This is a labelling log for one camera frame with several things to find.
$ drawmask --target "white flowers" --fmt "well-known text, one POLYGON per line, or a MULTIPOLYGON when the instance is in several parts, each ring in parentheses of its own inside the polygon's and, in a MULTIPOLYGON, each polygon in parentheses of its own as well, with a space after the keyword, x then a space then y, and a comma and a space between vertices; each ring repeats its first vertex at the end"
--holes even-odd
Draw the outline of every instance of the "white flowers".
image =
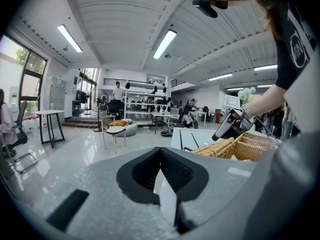
POLYGON ((244 88, 243 90, 240 90, 238 92, 238 97, 242 100, 243 104, 246 104, 248 102, 248 98, 250 95, 254 94, 256 92, 256 88, 251 87, 249 88, 244 88))

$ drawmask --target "wicker basket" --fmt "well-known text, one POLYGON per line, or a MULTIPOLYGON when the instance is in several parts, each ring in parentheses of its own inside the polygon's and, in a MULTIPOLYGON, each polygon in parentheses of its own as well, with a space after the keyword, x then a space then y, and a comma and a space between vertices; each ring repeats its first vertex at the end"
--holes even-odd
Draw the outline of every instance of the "wicker basket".
POLYGON ((222 159, 230 159, 232 155, 235 155, 238 160, 251 160, 257 162, 259 161, 261 154, 270 148, 261 148, 260 146, 246 143, 256 137, 258 137, 258 141, 260 142, 266 141, 266 138, 244 133, 235 140, 230 138, 229 140, 224 140, 223 144, 220 144, 219 146, 217 146, 219 143, 207 145, 192 151, 192 153, 222 159))

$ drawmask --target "pink top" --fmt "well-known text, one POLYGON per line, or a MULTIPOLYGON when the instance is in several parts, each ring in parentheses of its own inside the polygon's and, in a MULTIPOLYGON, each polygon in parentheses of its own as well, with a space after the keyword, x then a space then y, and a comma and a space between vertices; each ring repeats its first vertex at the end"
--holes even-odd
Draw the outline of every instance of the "pink top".
POLYGON ((5 143, 12 145, 18 138, 16 134, 16 129, 13 129, 14 120, 12 119, 9 107, 7 104, 1 106, 1 124, 0 124, 0 142, 3 142, 3 137, 5 137, 5 143))

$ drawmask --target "woman sitting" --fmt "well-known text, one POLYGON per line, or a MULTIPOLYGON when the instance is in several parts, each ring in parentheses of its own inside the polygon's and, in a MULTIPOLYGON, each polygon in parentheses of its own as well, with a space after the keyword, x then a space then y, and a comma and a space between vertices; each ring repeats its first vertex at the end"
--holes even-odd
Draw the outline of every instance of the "woman sitting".
MULTIPOLYGON (((18 138, 16 130, 13 128, 14 120, 10 115, 9 107, 4 102, 4 100, 5 92, 4 90, 0 89, 0 143, 6 143, 9 148, 11 157, 14 157, 16 151, 13 150, 11 145, 14 144, 18 140, 18 138)), ((4 152, 6 155, 9 155, 6 147, 2 148, 2 152, 4 152)))

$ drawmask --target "ceiling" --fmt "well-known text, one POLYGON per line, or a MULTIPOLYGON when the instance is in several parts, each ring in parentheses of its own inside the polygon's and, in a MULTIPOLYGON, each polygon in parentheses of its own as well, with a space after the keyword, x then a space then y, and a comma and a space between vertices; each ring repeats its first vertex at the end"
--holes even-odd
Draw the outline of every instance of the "ceiling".
POLYGON ((254 1, 205 16, 192 0, 27 0, 16 22, 32 30, 43 46, 70 68, 101 67, 171 75, 195 85, 219 80, 226 88, 273 84, 276 47, 264 30, 263 13, 254 1), (83 49, 77 53, 57 27, 65 24, 83 49), (177 36, 160 59, 153 55, 168 29, 177 36))

